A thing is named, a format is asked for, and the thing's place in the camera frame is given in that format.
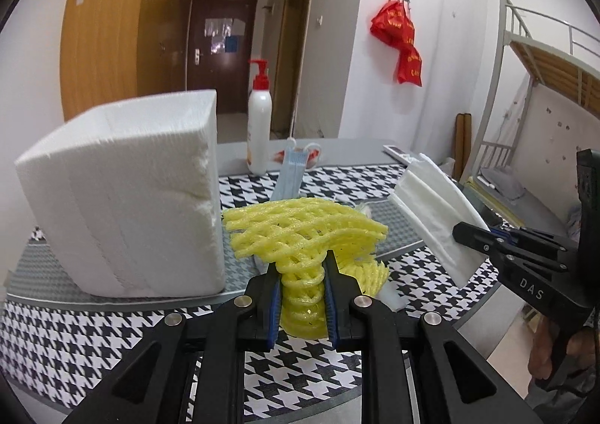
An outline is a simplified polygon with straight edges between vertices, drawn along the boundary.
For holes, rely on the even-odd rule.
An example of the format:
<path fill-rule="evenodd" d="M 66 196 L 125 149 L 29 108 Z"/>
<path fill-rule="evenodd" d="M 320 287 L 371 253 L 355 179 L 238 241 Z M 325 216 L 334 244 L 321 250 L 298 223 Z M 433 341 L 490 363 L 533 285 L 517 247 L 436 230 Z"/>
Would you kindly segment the right hand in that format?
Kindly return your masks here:
<path fill-rule="evenodd" d="M 531 376 L 528 394 L 541 391 L 551 398 L 560 395 L 587 398 L 599 395 L 599 322 L 591 315 L 570 340 L 560 342 L 561 329 L 541 315 L 528 361 Z"/>

